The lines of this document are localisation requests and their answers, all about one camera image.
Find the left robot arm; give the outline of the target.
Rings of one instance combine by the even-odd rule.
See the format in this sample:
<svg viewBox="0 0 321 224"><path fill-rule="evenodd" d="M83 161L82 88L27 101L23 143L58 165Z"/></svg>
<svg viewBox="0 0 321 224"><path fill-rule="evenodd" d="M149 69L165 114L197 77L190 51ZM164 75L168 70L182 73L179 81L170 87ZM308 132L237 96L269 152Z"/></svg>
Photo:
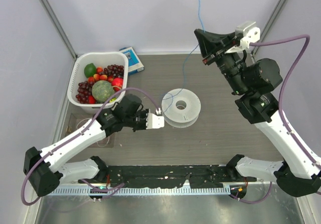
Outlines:
<svg viewBox="0 0 321 224"><path fill-rule="evenodd" d="M153 114L144 109L136 95L126 95L113 108L103 109L97 118L91 118L81 128L42 150L29 148L25 153L23 172L37 196L43 197L60 184L90 180L102 183L108 175L108 167L98 156L82 162L71 163L75 155L124 127L133 131L151 128Z"/></svg>

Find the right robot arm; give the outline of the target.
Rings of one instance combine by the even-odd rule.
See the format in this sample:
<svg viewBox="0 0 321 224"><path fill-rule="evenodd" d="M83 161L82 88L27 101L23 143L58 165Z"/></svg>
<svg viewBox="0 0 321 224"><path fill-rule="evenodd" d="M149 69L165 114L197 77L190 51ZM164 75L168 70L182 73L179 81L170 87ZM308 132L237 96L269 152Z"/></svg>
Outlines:
<svg viewBox="0 0 321 224"><path fill-rule="evenodd" d="M320 157L315 154L290 124L282 108L282 95L273 91L284 89L287 77L280 75L276 61L263 58L250 66L239 52L261 46L260 30L230 34L214 34L202 29L194 31L205 65L215 63L225 77L241 115L259 129L282 155L282 161L255 160L234 156L227 164L226 174L232 181L257 178L275 182L293 197L320 194Z"/></svg>

